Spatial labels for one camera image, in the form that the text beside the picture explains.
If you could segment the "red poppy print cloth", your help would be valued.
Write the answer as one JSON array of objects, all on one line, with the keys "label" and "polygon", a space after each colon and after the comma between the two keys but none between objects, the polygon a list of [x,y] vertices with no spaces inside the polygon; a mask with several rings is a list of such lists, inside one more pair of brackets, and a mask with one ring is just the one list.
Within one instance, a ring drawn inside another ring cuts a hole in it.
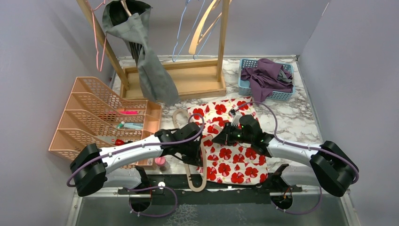
[{"label": "red poppy print cloth", "polygon": [[229,111],[240,106],[239,114],[256,117],[251,97],[226,99],[189,107],[187,112],[193,122],[205,122],[202,144],[206,152],[206,168],[198,167],[197,172],[207,173],[207,181],[231,185],[256,185],[268,178],[266,157],[258,155],[250,145],[219,145],[212,142],[225,123],[231,122]]}]

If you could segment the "grey skirt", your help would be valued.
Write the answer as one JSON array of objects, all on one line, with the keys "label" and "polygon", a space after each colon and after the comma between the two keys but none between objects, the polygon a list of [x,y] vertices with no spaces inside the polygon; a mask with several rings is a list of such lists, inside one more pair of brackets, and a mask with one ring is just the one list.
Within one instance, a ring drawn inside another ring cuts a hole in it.
[{"label": "grey skirt", "polygon": [[148,30],[152,7],[139,0],[127,0],[132,16],[128,17],[119,0],[110,1],[104,8],[104,31],[124,40],[136,61],[140,88],[150,101],[174,105],[179,94],[174,81],[149,45]]}]

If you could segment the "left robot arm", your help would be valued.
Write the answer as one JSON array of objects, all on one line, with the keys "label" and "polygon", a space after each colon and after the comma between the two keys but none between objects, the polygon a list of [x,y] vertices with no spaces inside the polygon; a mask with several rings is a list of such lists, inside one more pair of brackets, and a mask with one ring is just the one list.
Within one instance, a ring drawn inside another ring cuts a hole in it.
[{"label": "left robot arm", "polygon": [[96,193],[111,182],[111,172],[144,159],[181,155],[185,164],[201,166],[200,140],[204,125],[189,122],[180,129],[161,129],[142,140],[114,147],[99,148],[95,143],[83,148],[70,164],[68,187],[80,197]]}]

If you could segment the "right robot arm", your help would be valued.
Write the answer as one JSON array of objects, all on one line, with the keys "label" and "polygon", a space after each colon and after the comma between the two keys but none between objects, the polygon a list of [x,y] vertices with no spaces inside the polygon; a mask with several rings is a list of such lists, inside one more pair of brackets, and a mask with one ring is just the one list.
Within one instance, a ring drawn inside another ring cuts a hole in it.
[{"label": "right robot arm", "polygon": [[306,145],[279,140],[276,135],[264,132],[251,115],[241,116],[239,124],[225,123],[212,142],[227,146],[245,143],[259,155],[303,164],[302,167],[288,166],[274,176],[271,185],[276,191],[282,192],[290,185],[311,185],[321,186],[331,195],[341,197],[359,175],[358,167],[332,141]]}]

